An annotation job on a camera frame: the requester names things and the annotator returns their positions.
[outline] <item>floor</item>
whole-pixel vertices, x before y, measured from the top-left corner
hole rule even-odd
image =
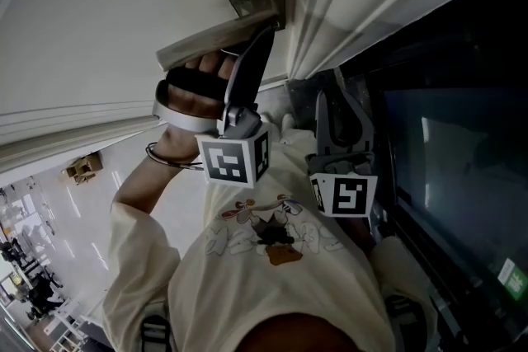
[[[259,93],[257,103],[259,111],[278,124],[290,110],[283,87]],[[31,247],[57,274],[64,285],[63,295],[78,302],[79,313],[97,304],[110,283],[106,251],[111,200],[144,159],[145,146],[163,131],[164,127],[152,129],[101,150],[103,169],[88,183],[75,185],[64,173],[68,164],[64,163],[5,188],[8,207],[0,214],[2,222],[14,227],[21,243]],[[205,189],[202,173],[184,171],[171,182],[153,211],[182,255],[201,232]],[[15,311],[23,316],[22,310]]]

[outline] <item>hand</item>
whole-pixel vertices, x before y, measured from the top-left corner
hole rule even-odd
[[[185,67],[205,73],[218,71],[218,77],[229,79],[234,61],[233,56],[225,57],[221,52],[212,52],[187,62]],[[220,119],[224,111],[222,101],[199,96],[172,85],[168,88],[168,107],[187,115],[214,119]],[[154,153],[173,162],[190,163],[199,154],[195,133],[169,125],[154,147]]]

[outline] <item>white t-shirt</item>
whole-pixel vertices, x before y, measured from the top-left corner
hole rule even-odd
[[[425,280],[396,238],[369,261],[335,221],[312,211],[305,153],[302,142],[274,144],[255,190],[211,185],[205,230],[183,259],[155,219],[113,204],[115,280],[103,312],[116,350],[137,350],[144,307],[160,299],[179,352],[231,352],[258,323],[288,313],[324,318],[360,350],[395,350],[382,289],[421,304],[434,330]]]

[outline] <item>bracelet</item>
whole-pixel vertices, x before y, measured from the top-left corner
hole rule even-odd
[[[176,162],[169,162],[168,160],[164,160],[161,157],[158,157],[155,152],[153,152],[153,147],[157,143],[150,143],[146,149],[145,152],[147,152],[147,156],[152,158],[156,163],[164,164],[165,166],[170,167],[177,167],[179,169],[188,169],[190,171],[203,171],[203,167],[198,167],[197,165],[202,163],[192,163],[192,164],[183,164],[183,163],[176,163]]]

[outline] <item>wrist strap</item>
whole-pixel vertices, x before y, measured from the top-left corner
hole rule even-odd
[[[203,167],[197,166],[202,163],[184,164],[184,163],[169,162],[168,160],[165,160],[161,158],[160,156],[157,156],[156,153],[152,151],[156,144],[157,143],[150,143],[145,149],[147,156],[152,158],[156,163],[164,164],[165,166],[170,166],[170,167],[177,167],[178,169],[188,169],[190,171],[203,171],[204,170]]]

